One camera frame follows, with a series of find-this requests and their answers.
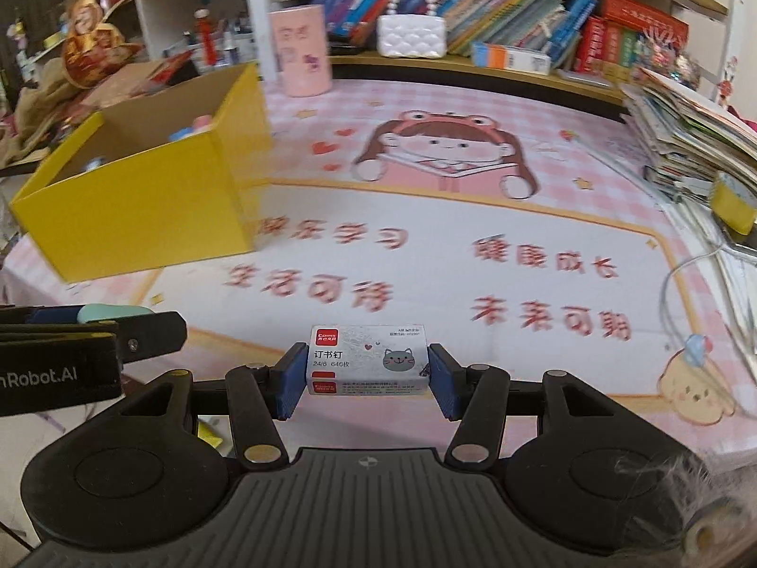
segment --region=yellow star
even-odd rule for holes
[[[577,177],[573,180],[579,190],[593,190],[594,184],[591,181],[585,180],[583,177]]]

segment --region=table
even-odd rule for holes
[[[661,382],[686,380],[669,366],[680,345],[662,330],[658,303],[692,243],[665,207],[603,163],[641,173],[643,151],[623,124],[525,98],[392,81],[342,80],[323,96],[270,92],[267,100],[274,177],[259,251],[63,284],[27,237],[0,273],[5,299],[181,312],[187,345],[132,364],[128,373],[141,381],[177,366],[211,379],[270,364],[306,341],[313,324],[422,323],[462,364],[496,364],[531,380],[569,370],[696,451],[757,447],[756,424],[732,403],[710,398],[692,410]],[[724,390],[755,403],[705,274],[693,266],[675,278],[676,326],[707,335]],[[0,459],[0,519],[28,527],[12,501],[24,463],[85,415],[82,407],[0,420],[0,442],[18,449],[15,461]],[[279,424],[290,453],[302,445],[443,449],[455,427],[429,394],[304,394]],[[534,434],[534,420],[508,421],[503,453]]]

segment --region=red heart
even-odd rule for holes
[[[332,153],[332,151],[336,151],[337,149],[339,149],[339,146],[336,143],[329,145],[328,143],[324,143],[323,141],[318,141],[317,143],[313,143],[311,149],[313,150],[313,153],[315,155],[321,156],[324,153]]]

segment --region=mint green object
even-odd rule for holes
[[[114,320],[126,316],[146,316],[154,313],[147,307],[139,305],[106,305],[105,303],[89,303],[82,307],[77,314],[77,322],[81,325],[97,320]]]

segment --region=gray ribbed plate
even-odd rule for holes
[[[526,528],[493,481],[447,470],[432,449],[306,448],[251,473],[183,538],[120,554],[43,544],[23,568],[578,568],[607,559]]]

